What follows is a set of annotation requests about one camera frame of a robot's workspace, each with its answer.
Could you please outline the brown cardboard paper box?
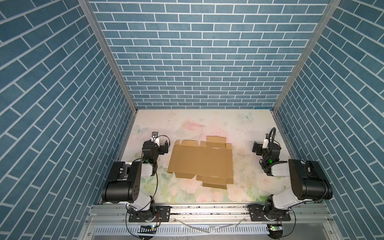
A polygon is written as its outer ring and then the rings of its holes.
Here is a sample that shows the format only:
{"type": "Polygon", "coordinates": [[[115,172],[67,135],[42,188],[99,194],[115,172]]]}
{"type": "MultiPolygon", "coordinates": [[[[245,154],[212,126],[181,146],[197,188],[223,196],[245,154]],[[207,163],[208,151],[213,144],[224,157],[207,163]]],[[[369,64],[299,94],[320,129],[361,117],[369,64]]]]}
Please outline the brown cardboard paper box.
{"type": "Polygon", "coordinates": [[[219,136],[208,136],[200,142],[177,140],[168,173],[180,179],[196,178],[203,187],[226,190],[234,184],[233,146],[219,136]]]}

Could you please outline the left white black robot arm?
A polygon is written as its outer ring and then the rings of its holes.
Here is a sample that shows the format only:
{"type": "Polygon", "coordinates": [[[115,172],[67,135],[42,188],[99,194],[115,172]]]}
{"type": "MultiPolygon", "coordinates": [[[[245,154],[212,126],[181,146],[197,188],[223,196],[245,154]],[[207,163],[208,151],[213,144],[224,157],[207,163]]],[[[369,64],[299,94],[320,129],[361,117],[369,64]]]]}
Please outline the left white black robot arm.
{"type": "Polygon", "coordinates": [[[154,195],[141,192],[141,180],[155,177],[158,182],[158,157],[167,154],[170,141],[163,145],[158,138],[143,143],[142,156],[127,162],[113,163],[102,190],[102,203],[124,204],[127,213],[136,222],[149,222],[159,214],[156,210],[154,195]]]}

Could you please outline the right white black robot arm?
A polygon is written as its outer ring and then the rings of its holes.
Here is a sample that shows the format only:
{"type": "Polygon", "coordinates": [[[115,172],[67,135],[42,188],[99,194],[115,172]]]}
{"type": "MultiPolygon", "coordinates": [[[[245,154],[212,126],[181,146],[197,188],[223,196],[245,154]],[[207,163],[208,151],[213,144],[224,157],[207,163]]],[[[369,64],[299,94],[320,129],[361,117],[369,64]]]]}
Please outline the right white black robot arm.
{"type": "Polygon", "coordinates": [[[279,194],[271,194],[264,204],[247,206],[252,221],[290,221],[289,211],[297,205],[329,200],[333,189],[316,161],[279,159],[281,147],[273,140],[254,142],[252,152],[261,156],[260,165],[269,177],[289,178],[291,186],[279,194]]]}

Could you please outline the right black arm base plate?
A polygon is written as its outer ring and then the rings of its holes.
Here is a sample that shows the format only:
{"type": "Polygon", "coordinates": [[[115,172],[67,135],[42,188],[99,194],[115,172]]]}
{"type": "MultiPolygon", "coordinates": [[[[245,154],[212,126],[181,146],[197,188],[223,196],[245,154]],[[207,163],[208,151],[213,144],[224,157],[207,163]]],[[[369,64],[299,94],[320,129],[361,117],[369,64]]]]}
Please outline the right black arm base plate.
{"type": "Polygon", "coordinates": [[[251,204],[246,207],[252,222],[289,222],[291,217],[288,210],[279,210],[274,207],[266,207],[260,204],[251,204]]]}

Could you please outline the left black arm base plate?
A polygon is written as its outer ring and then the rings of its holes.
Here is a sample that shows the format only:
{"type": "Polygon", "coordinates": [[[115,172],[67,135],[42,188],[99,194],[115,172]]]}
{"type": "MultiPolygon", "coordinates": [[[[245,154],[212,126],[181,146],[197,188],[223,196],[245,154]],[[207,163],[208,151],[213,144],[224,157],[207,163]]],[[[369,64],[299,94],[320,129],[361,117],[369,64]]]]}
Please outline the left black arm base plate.
{"type": "Polygon", "coordinates": [[[171,214],[170,206],[151,206],[146,211],[132,212],[129,213],[128,222],[130,223],[144,223],[144,222],[155,222],[156,218],[163,222],[169,222],[171,214]]]}

